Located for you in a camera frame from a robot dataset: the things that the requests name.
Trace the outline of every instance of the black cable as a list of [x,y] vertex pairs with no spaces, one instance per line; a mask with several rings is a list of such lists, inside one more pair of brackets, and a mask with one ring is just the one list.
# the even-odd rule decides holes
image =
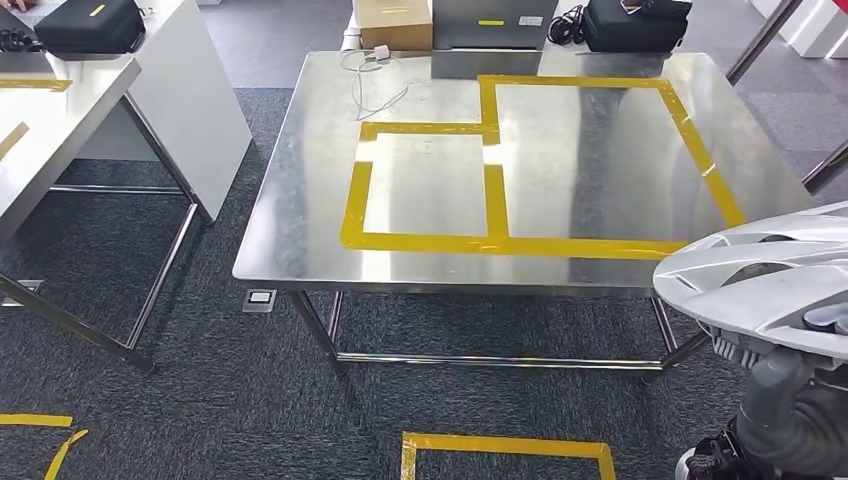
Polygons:
[[43,52],[44,45],[33,41],[23,30],[0,30],[0,52]]
[[583,5],[577,5],[559,17],[554,17],[548,28],[548,40],[557,45],[576,45],[586,41],[583,33]]

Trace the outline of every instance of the yellow tape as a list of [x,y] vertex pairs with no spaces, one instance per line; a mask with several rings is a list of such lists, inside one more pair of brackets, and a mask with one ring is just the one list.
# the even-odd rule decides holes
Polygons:
[[486,85],[537,85],[554,87],[657,88],[657,78],[628,77],[536,77],[530,75],[480,75],[477,81]]
[[62,445],[59,447],[59,451],[56,452],[56,455],[53,457],[53,461],[50,462],[50,467],[47,468],[47,473],[44,475],[44,480],[55,480],[56,475],[59,474],[59,467],[62,466],[62,462],[65,460],[65,455],[68,454],[68,448],[77,440],[84,437],[88,433],[88,430],[80,430],[79,432],[71,435],[71,438],[65,440]]
[[365,208],[368,201],[368,189],[371,186],[371,162],[355,162],[350,178],[350,190],[347,193],[347,207],[342,219],[339,237],[342,244],[362,235],[365,230]]
[[414,233],[360,233],[351,232],[350,229],[342,231],[339,241],[342,246],[352,250],[621,260],[662,260],[687,245],[687,242],[600,238],[497,238]]
[[503,167],[483,165],[483,182],[486,192],[486,227],[489,237],[508,237],[509,220],[506,214],[506,193]]
[[23,136],[28,131],[29,126],[26,123],[21,122],[18,124],[17,127],[12,129],[11,133],[9,133],[6,138],[0,140],[0,161],[3,160],[3,157],[5,157],[7,153],[9,153],[9,150],[11,150],[16,143],[21,141],[21,138],[23,138]]
[[[517,75],[481,75],[480,123],[404,123],[364,122],[360,130],[360,146],[376,142],[385,134],[418,135],[481,135],[484,147],[500,144],[497,106],[497,85],[573,86],[597,88],[655,88],[668,109],[684,144],[689,149],[696,168],[709,189],[717,210],[728,226],[744,223],[736,205],[709,152],[698,135],[682,102],[667,80],[658,78],[616,77],[538,77]],[[615,240],[593,238],[524,238],[509,236],[503,167],[485,163],[485,208],[487,234],[418,235],[365,232],[365,213],[371,182],[372,158],[361,158],[357,152],[351,176],[350,191],[342,220],[339,240],[345,248],[402,252],[562,256],[625,260],[661,260],[683,248],[683,241]]]
[[500,145],[501,133],[498,120],[498,96],[491,76],[477,77],[480,85],[480,123],[483,126],[483,146]]
[[66,415],[0,414],[0,425],[29,425],[35,427],[70,427],[73,417]]
[[42,88],[54,92],[64,92],[71,84],[73,84],[71,80],[0,78],[0,88]]
[[719,214],[724,219],[725,225],[733,227],[745,223],[745,216],[739,210],[739,207],[736,205],[736,199],[733,198],[733,193],[727,188],[727,184],[721,178],[721,173],[719,173],[718,168],[716,168],[715,163],[710,158],[710,153],[707,151],[707,147],[704,146],[701,136],[698,135],[698,130],[695,129],[695,125],[689,118],[689,114],[686,113],[683,102],[680,101],[680,97],[677,96],[677,93],[674,92],[674,88],[672,88],[668,81],[663,80],[662,82],[663,85],[658,88],[660,96],[662,96],[665,106],[671,114],[672,120],[674,120],[677,131],[680,132],[680,136],[683,138],[683,143],[689,149],[689,154],[692,155],[695,166],[701,172],[701,177],[710,190],[713,196],[713,202]]
[[406,436],[400,451],[400,480],[415,480],[415,445],[407,444]]
[[402,448],[401,480],[415,480],[416,450],[594,458],[598,461],[601,480],[615,480],[612,452],[605,443],[404,432]]

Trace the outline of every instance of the yellow tape rectangle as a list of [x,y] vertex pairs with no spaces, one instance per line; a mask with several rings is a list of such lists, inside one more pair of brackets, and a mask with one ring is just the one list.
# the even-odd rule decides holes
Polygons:
[[[625,77],[544,77],[481,75],[480,123],[364,122],[360,142],[374,142],[383,134],[480,135],[484,150],[500,144],[497,105],[498,85],[572,86],[593,88],[656,89],[683,143],[712,195],[716,209],[727,226],[745,222],[733,193],[725,184],[709,151],[698,135],[680,98],[667,80]],[[685,241],[653,241],[600,238],[524,238],[509,236],[503,167],[484,162],[486,236],[418,235],[365,232],[365,211],[371,182],[371,162],[357,153],[339,240],[345,248],[401,252],[522,255],[623,260],[661,260],[684,247]]]
[[417,450],[593,458],[598,461],[601,480],[615,480],[612,452],[605,443],[404,432],[400,466],[401,480],[415,480]]

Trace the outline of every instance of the cardboard box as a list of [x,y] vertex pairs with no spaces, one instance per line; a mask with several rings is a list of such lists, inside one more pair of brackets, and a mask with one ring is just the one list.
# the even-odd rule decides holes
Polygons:
[[433,49],[433,17],[427,0],[356,0],[354,14],[362,48],[392,51]]

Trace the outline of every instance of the label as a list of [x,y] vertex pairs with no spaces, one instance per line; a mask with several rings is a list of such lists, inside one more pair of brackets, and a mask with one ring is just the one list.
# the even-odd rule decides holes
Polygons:
[[541,27],[542,20],[544,20],[542,17],[520,17],[518,24],[525,27]]

